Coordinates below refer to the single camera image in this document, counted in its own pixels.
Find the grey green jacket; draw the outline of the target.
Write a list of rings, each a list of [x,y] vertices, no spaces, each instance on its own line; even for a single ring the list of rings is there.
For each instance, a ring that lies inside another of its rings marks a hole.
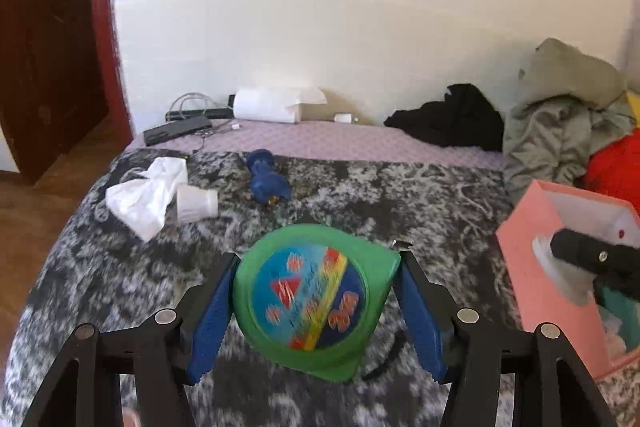
[[[536,46],[506,114],[503,181],[516,204],[535,180],[572,186],[591,156],[624,139],[637,119],[613,65],[559,39]]]

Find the dark red wooden door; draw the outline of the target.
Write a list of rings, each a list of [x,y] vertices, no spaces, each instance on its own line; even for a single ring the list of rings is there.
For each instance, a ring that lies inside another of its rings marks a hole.
[[[34,183],[104,118],[132,138],[112,0],[1,0],[1,140]]]

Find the white paper roll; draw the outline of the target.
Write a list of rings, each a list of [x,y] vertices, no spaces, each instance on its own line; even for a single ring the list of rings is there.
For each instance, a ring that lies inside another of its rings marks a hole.
[[[233,115],[239,120],[299,124],[303,105],[326,105],[318,88],[243,88],[235,93]]]

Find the black power strip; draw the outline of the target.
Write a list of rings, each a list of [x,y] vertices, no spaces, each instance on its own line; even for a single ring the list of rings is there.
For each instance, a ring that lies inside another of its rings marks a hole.
[[[212,123],[205,116],[174,120],[160,127],[145,130],[143,141],[146,146],[157,145],[210,127]]]

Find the white ribbed bulb base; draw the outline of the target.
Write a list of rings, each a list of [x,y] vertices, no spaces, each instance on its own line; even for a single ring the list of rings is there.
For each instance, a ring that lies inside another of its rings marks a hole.
[[[218,192],[180,184],[176,192],[179,225],[218,217]]]

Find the white pill bottle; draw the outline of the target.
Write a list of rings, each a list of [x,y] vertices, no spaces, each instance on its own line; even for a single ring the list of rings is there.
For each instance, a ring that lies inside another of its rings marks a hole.
[[[538,235],[533,239],[532,245],[538,263],[554,286],[575,306],[584,307],[592,295],[596,277],[577,265],[555,258],[550,236]]]

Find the teal glasses case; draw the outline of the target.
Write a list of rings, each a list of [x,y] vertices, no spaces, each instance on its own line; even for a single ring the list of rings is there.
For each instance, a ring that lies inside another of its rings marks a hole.
[[[622,321],[620,328],[628,334],[638,335],[639,303],[608,287],[601,287],[600,295],[605,309]]]

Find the white charger plug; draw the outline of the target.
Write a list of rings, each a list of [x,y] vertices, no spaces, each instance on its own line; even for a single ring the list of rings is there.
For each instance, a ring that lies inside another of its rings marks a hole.
[[[337,124],[357,124],[358,118],[352,113],[336,113],[334,121]]]

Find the pink cardboard box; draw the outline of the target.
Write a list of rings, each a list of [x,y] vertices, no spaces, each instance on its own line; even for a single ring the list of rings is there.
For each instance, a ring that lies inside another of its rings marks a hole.
[[[637,360],[639,349],[620,326],[605,328],[593,276],[552,255],[552,236],[563,229],[637,247],[639,216],[626,200],[535,180],[497,231],[524,329],[559,326],[590,374],[603,378]]]

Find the green round tape measure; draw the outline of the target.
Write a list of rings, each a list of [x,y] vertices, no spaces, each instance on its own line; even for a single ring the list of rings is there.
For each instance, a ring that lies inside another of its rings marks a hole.
[[[242,256],[233,310],[266,359],[348,381],[374,333],[400,265],[396,251],[324,225],[289,225]]]

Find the lilac quilted mattress cover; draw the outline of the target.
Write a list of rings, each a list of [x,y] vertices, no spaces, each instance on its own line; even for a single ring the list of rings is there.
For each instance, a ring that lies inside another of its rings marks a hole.
[[[420,162],[442,166],[502,169],[502,155],[477,147],[439,147],[386,127],[307,120],[276,124],[218,120],[208,131],[160,143],[165,150],[251,152],[265,148],[277,156],[322,160]]]

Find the blue plastic massager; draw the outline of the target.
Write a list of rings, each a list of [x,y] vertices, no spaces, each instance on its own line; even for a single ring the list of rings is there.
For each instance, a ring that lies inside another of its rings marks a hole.
[[[246,168],[250,172],[250,191],[256,202],[272,205],[280,199],[292,197],[288,180],[276,171],[276,160],[270,150],[261,148],[247,155]]]

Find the red jacket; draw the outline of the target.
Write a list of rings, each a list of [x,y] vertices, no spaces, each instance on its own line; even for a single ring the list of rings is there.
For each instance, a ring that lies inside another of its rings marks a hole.
[[[640,135],[631,135],[599,150],[588,162],[584,176],[586,190],[630,202],[639,209]]]

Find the black garment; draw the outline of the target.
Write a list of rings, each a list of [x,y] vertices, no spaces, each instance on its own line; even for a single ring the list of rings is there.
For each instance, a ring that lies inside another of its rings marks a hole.
[[[442,101],[426,102],[417,109],[396,110],[385,119],[384,126],[440,147],[502,151],[503,119],[471,83],[452,84]]]

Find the crumpled white tissue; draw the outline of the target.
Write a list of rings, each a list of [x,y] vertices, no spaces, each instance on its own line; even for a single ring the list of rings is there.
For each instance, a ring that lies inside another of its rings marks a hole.
[[[105,204],[119,221],[148,243],[164,227],[166,210],[177,187],[187,183],[184,158],[155,158],[139,179],[109,187]]]

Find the yellow cloth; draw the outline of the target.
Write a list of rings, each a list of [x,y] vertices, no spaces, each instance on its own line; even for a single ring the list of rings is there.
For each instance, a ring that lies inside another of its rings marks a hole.
[[[637,93],[627,91],[626,97],[628,104],[631,108],[631,112],[634,114],[634,119],[637,123],[637,128],[640,128],[640,95]]]

